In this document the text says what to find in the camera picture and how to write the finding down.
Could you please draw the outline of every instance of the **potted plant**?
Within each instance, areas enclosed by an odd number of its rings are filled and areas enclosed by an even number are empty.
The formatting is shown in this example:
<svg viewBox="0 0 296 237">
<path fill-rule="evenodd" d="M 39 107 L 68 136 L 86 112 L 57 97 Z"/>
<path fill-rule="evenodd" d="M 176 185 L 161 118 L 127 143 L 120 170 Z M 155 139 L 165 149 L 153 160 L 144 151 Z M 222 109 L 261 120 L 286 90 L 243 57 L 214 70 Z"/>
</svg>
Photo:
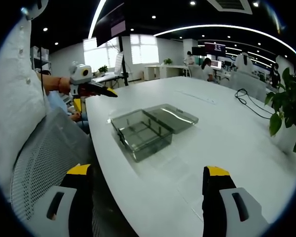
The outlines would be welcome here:
<svg viewBox="0 0 296 237">
<path fill-rule="evenodd" d="M 99 71 L 99 73 L 100 73 L 101 75 L 105 74 L 105 73 L 108 71 L 108 67 L 107 67 L 107 65 L 104 65 L 103 67 L 100 67 L 100 68 L 98 69 L 98 71 Z"/>
<path fill-rule="evenodd" d="M 289 68 L 283 72 L 283 81 L 285 85 L 279 84 L 278 87 L 284 91 L 270 92 L 265 99 L 265 104 L 273 102 L 275 111 L 270 118 L 269 132 L 279 149 L 296 153 L 296 81 Z"/>
<path fill-rule="evenodd" d="M 164 65 L 167 65 L 167 64 L 170 65 L 173 63 L 173 61 L 171 60 L 171 58 L 167 58 L 167 59 L 163 60 L 163 63 L 164 63 Z"/>
</svg>

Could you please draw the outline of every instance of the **hand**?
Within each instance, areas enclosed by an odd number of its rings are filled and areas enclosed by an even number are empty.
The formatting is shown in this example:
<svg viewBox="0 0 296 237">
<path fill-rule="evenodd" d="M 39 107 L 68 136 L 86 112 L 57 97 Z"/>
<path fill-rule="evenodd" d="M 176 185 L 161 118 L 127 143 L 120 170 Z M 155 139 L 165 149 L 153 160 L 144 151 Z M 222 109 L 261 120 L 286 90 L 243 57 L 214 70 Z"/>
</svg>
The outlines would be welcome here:
<svg viewBox="0 0 296 237">
<path fill-rule="evenodd" d="M 66 95 L 69 95 L 70 92 L 70 78 L 60 78 L 59 85 L 58 85 L 58 91 L 61 93 L 64 93 Z"/>
<path fill-rule="evenodd" d="M 79 117 L 81 117 L 81 113 L 80 113 L 80 112 L 78 112 L 78 111 L 75 111 L 75 112 L 73 113 L 73 115 L 76 115 L 76 116 L 79 116 Z"/>
<path fill-rule="evenodd" d="M 78 122 L 81 120 L 81 114 L 76 112 L 74 115 L 70 115 L 69 118 L 72 121 Z"/>
</svg>

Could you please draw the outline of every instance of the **window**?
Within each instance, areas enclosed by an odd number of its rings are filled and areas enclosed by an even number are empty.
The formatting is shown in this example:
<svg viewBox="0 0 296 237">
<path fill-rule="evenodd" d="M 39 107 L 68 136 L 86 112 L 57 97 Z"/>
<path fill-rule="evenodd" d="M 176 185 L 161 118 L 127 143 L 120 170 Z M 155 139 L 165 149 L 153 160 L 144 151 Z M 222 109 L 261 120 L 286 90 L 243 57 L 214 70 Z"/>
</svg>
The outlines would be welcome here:
<svg viewBox="0 0 296 237">
<path fill-rule="evenodd" d="M 117 38 L 111 39 L 100 47 L 97 47 L 96 38 L 85 39 L 83 41 L 84 63 L 91 66 L 92 72 L 96 72 L 104 65 L 107 65 L 108 68 L 114 68 L 118 49 Z"/>
<path fill-rule="evenodd" d="M 154 36 L 130 35 L 133 64 L 159 63 L 157 39 Z"/>
</svg>

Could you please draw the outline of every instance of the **sleeve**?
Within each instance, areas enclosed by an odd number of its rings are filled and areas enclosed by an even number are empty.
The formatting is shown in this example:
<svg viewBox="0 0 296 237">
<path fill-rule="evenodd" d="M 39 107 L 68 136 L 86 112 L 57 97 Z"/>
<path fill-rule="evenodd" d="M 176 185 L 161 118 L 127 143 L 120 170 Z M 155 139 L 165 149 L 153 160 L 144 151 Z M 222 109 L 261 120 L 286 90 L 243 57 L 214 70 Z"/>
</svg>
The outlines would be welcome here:
<svg viewBox="0 0 296 237">
<path fill-rule="evenodd" d="M 207 67 L 208 68 L 208 70 L 207 70 L 207 74 L 208 75 L 214 75 L 214 69 L 212 69 L 211 67 Z"/>
</svg>

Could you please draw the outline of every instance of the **television screen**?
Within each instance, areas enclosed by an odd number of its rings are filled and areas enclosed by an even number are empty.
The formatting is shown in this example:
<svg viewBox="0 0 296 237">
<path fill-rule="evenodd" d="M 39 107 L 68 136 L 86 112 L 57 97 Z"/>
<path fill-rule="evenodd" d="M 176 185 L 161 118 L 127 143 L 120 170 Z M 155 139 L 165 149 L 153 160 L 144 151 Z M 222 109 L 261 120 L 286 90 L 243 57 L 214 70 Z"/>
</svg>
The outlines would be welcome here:
<svg viewBox="0 0 296 237">
<path fill-rule="evenodd" d="M 215 56 L 226 56 L 226 49 L 224 44 L 219 43 L 205 43 L 206 54 L 211 54 Z"/>
<path fill-rule="evenodd" d="M 114 37 L 127 35 L 124 9 L 121 4 L 97 22 L 93 37 L 97 38 L 98 47 Z"/>
<path fill-rule="evenodd" d="M 192 55 L 195 56 L 206 56 L 204 47 L 192 47 Z"/>
</svg>

